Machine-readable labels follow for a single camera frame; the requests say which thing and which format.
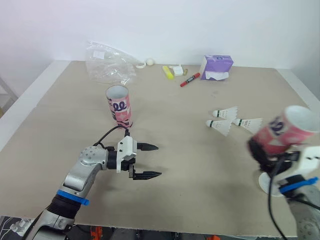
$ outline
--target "clear plastic bag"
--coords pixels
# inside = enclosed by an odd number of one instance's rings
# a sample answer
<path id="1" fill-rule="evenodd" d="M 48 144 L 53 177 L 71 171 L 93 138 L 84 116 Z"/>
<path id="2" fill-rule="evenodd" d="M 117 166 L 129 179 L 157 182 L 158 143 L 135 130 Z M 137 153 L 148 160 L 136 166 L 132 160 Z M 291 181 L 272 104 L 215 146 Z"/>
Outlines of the clear plastic bag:
<path id="1" fill-rule="evenodd" d="M 134 65 L 141 62 L 115 48 L 89 41 L 85 51 L 85 64 L 90 80 L 125 85 L 136 78 Z"/>

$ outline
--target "badminton shuttlecock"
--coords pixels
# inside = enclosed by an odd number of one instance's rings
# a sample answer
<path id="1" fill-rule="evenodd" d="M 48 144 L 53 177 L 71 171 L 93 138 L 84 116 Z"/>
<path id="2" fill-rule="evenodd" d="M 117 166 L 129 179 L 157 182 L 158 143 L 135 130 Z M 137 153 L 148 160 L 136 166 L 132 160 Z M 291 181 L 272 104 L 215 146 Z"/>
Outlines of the badminton shuttlecock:
<path id="1" fill-rule="evenodd" d="M 227 120 L 235 120 L 237 118 L 238 107 L 233 106 L 223 110 L 214 110 L 212 115 L 217 118 L 223 118 Z"/>
<path id="2" fill-rule="evenodd" d="M 248 131 L 250 131 L 252 134 L 255 134 L 260 129 L 262 118 L 254 118 L 254 119 L 240 119 L 237 118 L 232 121 L 235 125 L 241 126 Z"/>
<path id="3" fill-rule="evenodd" d="M 220 120 L 220 121 L 213 121 L 213 120 L 208 120 L 205 122 L 205 124 L 209 128 L 213 128 L 217 130 L 219 133 L 224 135 L 225 137 L 228 136 L 230 127 L 231 127 L 231 122 L 230 120 Z"/>

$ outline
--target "red marker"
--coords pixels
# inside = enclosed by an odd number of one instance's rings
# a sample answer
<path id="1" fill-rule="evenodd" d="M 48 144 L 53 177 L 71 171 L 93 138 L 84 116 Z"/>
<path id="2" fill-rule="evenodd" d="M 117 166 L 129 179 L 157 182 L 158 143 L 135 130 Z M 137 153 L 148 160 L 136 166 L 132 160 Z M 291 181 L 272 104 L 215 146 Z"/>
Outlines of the red marker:
<path id="1" fill-rule="evenodd" d="M 187 80 L 185 80 L 183 83 L 180 84 L 180 87 L 183 87 L 184 85 L 187 85 L 188 83 L 190 83 L 192 80 L 196 79 L 200 77 L 200 73 L 197 72 L 195 75 L 193 75 L 192 77 L 188 78 Z"/>

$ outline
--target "beige tabletop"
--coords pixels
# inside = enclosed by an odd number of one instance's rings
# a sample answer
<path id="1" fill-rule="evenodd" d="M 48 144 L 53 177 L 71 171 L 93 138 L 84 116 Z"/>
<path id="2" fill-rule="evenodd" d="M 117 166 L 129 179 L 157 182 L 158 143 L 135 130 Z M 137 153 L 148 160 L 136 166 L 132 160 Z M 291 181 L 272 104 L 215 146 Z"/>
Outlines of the beige tabletop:
<path id="1" fill-rule="evenodd" d="M 199 66 L 187 66 L 189 76 Z M 224 81 L 168 80 L 160 65 L 137 69 L 128 84 L 131 136 L 157 145 L 138 152 L 137 172 L 162 172 L 133 181 L 127 172 L 98 173 L 76 216 L 79 224 L 161 231 L 277 236 L 267 195 L 257 186 L 258 164 L 246 149 L 251 134 L 233 125 L 228 137 L 205 125 L 215 109 L 238 106 L 244 119 L 267 123 L 289 105 L 305 106 L 271 68 L 233 67 Z M 115 125 L 105 97 L 83 62 L 72 62 L 0 152 L 0 215 L 36 217 L 51 202 L 81 150 Z M 103 142 L 115 145 L 117 130 Z M 308 140 L 319 144 L 318 136 Z M 275 218 L 287 236 L 296 224 L 283 197 Z"/>

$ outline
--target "pink paper cup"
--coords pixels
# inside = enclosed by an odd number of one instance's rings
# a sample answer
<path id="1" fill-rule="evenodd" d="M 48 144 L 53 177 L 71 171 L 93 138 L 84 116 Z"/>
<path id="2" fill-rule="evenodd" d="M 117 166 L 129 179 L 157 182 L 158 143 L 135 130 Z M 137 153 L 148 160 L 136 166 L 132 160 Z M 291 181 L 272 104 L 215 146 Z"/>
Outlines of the pink paper cup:
<path id="1" fill-rule="evenodd" d="M 128 88 L 122 85 L 114 85 L 105 91 L 105 95 L 116 124 L 130 128 L 132 120 Z"/>
<path id="2" fill-rule="evenodd" d="M 252 138 L 268 155 L 281 154 L 320 131 L 320 120 L 303 106 L 288 106 Z"/>

